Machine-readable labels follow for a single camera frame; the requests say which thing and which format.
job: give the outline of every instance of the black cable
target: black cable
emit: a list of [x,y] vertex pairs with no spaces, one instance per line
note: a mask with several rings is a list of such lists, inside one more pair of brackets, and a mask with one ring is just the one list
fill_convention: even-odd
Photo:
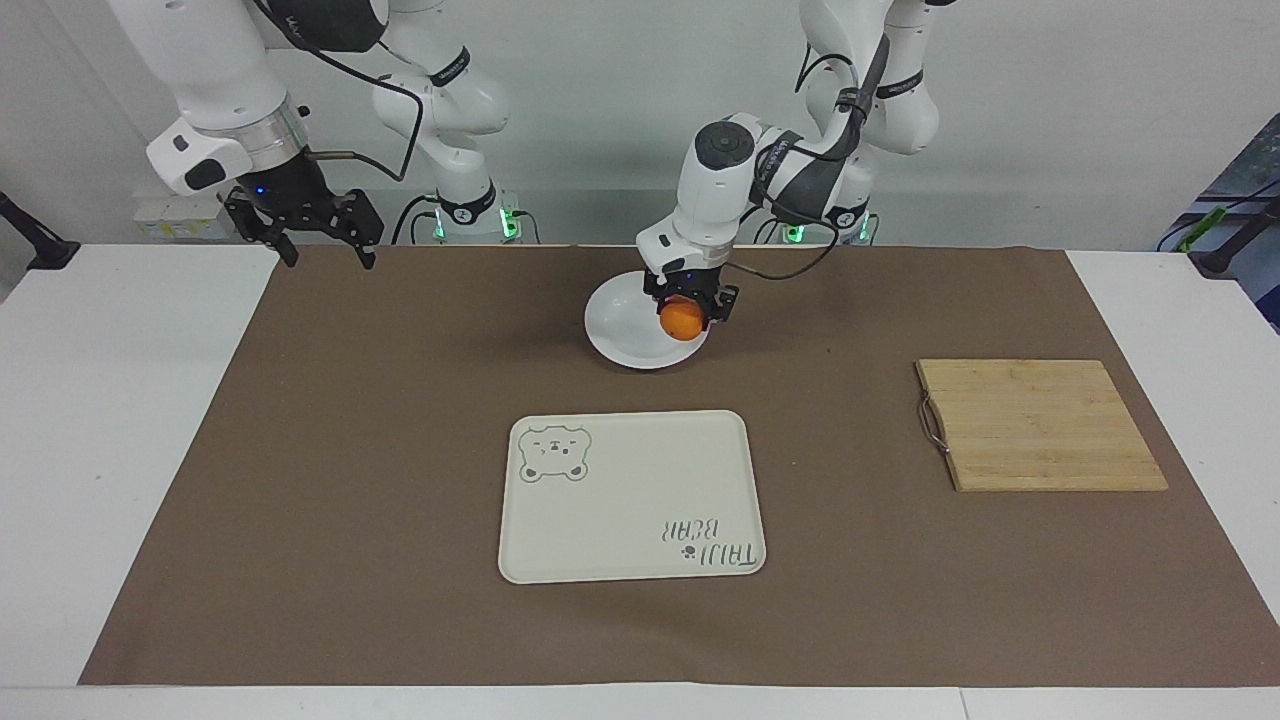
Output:
[[876,229],[873,229],[870,233],[868,233],[868,238],[869,240],[867,242],[867,247],[874,246],[876,245],[876,236],[879,234],[879,215],[877,215],[876,213],[872,213],[870,214],[870,219],[876,220]]
[[434,217],[435,213],[419,213],[417,215],[413,215],[413,219],[408,222],[408,241],[411,245],[417,245],[417,222],[421,220],[422,218],[434,218]]
[[404,220],[408,218],[410,211],[413,210],[413,208],[419,202],[439,202],[439,201],[440,201],[439,197],[431,197],[429,195],[419,195],[413,200],[410,200],[408,204],[404,205],[404,209],[401,210],[399,219],[396,220],[396,229],[392,231],[392,242],[390,243],[396,245],[397,242],[399,242],[399,232],[401,232],[401,229],[404,228]]
[[383,90],[388,90],[390,92],[396,92],[398,95],[403,95],[404,97],[408,97],[415,104],[417,104],[417,118],[413,120],[413,132],[410,133],[408,145],[404,147],[404,159],[401,161],[399,173],[392,173],[390,168],[388,168],[387,165],[383,165],[381,163],[374,160],[372,158],[361,155],[360,152],[355,152],[351,150],[332,150],[332,151],[310,154],[311,158],[316,160],[358,160],[361,163],[366,163],[387,173],[387,177],[392,178],[396,182],[404,182],[404,178],[408,176],[408,163],[410,160],[413,159],[413,146],[417,142],[417,133],[422,129],[422,118],[426,115],[426,105],[422,102],[422,99],[419,97],[412,91],[408,91],[403,87],[397,87],[394,85],[390,85],[389,82],[383,82],[372,76],[367,76],[357,70],[356,68],[352,68],[338,60],[334,60],[333,58],[321,53],[319,47],[308,42],[306,38],[293,32],[293,29],[289,28],[288,24],[280,22],[274,14],[271,14],[271,9],[266,6],[266,3],[264,0],[253,0],[253,4],[257,5],[257,9],[266,17],[266,19],[270,20],[271,24],[275,26],[282,35],[284,35],[284,38],[288,40],[289,44],[297,47],[298,50],[314,55],[316,59],[325,63],[326,65],[337,68],[356,79],[361,79],[364,82],[367,82],[369,85],[380,87]]
[[[760,227],[755,228],[755,237],[751,238],[751,245],[759,245],[760,243],[760,236],[764,233],[764,228],[769,228],[768,237],[772,238],[773,237],[773,231],[778,229],[778,225],[781,223],[782,223],[782,220],[776,220],[773,218],[771,218],[771,219],[764,220],[763,223],[760,223]],[[765,240],[764,245],[768,245],[768,243],[769,243],[769,241]]]
[[822,227],[824,227],[824,228],[827,228],[827,229],[831,231],[831,242],[827,243],[827,247],[824,247],[822,250],[822,252],[817,258],[814,258],[813,260],[810,260],[808,264],[805,264],[804,266],[801,266],[797,270],[792,270],[790,273],[785,273],[785,274],[781,274],[781,275],[771,275],[768,273],[762,273],[760,270],[756,270],[755,268],[748,268],[746,265],[739,265],[737,263],[724,263],[724,264],[728,265],[730,268],[735,268],[737,270],[742,270],[744,273],[750,273],[750,274],[753,274],[753,275],[755,275],[758,278],[767,279],[767,281],[790,281],[791,278],[797,278],[797,277],[808,273],[809,270],[812,270],[814,266],[818,265],[818,263],[822,263],[822,260],[827,255],[829,255],[832,250],[836,249],[836,243],[840,242],[840,231],[836,229],[836,225],[833,225],[831,223],[815,223],[815,224],[820,224]]
[[[809,63],[809,55],[812,53],[813,53],[813,46],[812,45],[806,45],[805,50],[804,50],[804,60],[805,60],[805,63]],[[827,53],[826,55],[819,56],[813,63],[809,63],[808,65],[803,67],[803,69],[800,70],[800,74],[796,76],[796,86],[795,86],[795,88],[792,88],[791,92],[792,94],[799,94],[800,88],[804,87],[804,81],[809,79],[809,76],[813,74],[813,72],[815,69],[818,69],[818,65],[822,65],[823,63],[826,63],[828,60],[840,60],[841,63],[849,65],[850,68],[854,67],[854,61],[850,60],[846,55],[841,55],[840,53]]]
[[792,94],[800,92],[800,86],[804,85],[804,81],[801,81],[800,78],[804,77],[804,72],[809,67],[809,58],[812,58],[812,56],[813,56],[813,45],[809,45],[808,42],[805,42],[804,44],[804,60],[800,60],[800,69],[796,70],[796,87],[795,87],[795,90],[791,91]]
[[529,210],[516,210],[511,214],[512,218],[529,218],[529,222],[534,224],[534,242],[538,245],[543,243],[543,233],[538,232],[538,218],[534,217]]
[[[1275,187],[1277,184],[1280,184],[1280,178],[1276,178],[1276,179],[1268,182],[1267,184],[1260,187],[1257,191],[1251,192],[1249,195],[1245,195],[1244,197],[1236,200],[1235,202],[1231,202],[1230,205],[1224,205],[1224,208],[1226,208],[1228,210],[1231,210],[1233,208],[1239,208],[1240,205],[1244,205],[1245,202],[1251,202],[1251,201],[1256,200],[1260,195],[1262,195],[1263,192],[1271,190],[1272,187]],[[1196,223],[1198,223],[1198,222],[1201,222],[1203,219],[1204,218],[1196,218],[1194,220],[1187,220],[1185,223],[1183,223],[1183,224],[1178,225],[1176,228],[1174,228],[1174,229],[1169,231],[1167,233],[1165,233],[1165,237],[1160,238],[1160,242],[1156,243],[1156,252],[1164,252],[1165,251],[1165,243],[1169,242],[1169,238],[1174,237],[1175,234],[1183,232],[1184,229],[1194,225]]]

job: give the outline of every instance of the green led light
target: green led light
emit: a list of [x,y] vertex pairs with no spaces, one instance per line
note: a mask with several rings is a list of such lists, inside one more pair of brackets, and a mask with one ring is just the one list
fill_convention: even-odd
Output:
[[502,234],[511,240],[520,234],[520,224],[511,219],[511,213],[506,208],[498,206],[498,215],[502,218]]

